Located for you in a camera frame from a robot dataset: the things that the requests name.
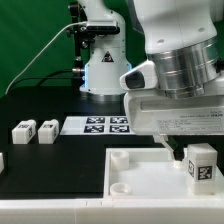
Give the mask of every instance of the black tabletop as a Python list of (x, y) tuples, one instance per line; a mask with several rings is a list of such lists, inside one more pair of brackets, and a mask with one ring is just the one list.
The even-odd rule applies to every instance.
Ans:
[(39, 145), (37, 135), (27, 145), (12, 144), (12, 129), (33, 119), (37, 129), (67, 116), (123, 116), (123, 102), (100, 103), (80, 97), (71, 87), (24, 87), (0, 100), (0, 152), (7, 172), (0, 175), (0, 199), (103, 197), (106, 148), (159, 147), (151, 136), (62, 136)]

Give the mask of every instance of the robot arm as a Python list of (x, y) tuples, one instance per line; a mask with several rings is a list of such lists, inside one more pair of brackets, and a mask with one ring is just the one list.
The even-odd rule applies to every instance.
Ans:
[(81, 95), (96, 101), (120, 101), (125, 91), (119, 78), (131, 67), (125, 54), (125, 21), (104, 0), (78, 2), (87, 17), (86, 27), (80, 29), (80, 36), (86, 37), (81, 46), (90, 48)]
[(158, 88), (175, 99), (204, 94), (203, 85), (220, 75), (216, 72), (219, 55), (210, 1), (129, 2), (144, 30), (145, 51), (155, 64)]
[(224, 77), (217, 69), (209, 0), (129, 0), (148, 60), (120, 78), (138, 135), (223, 135)]

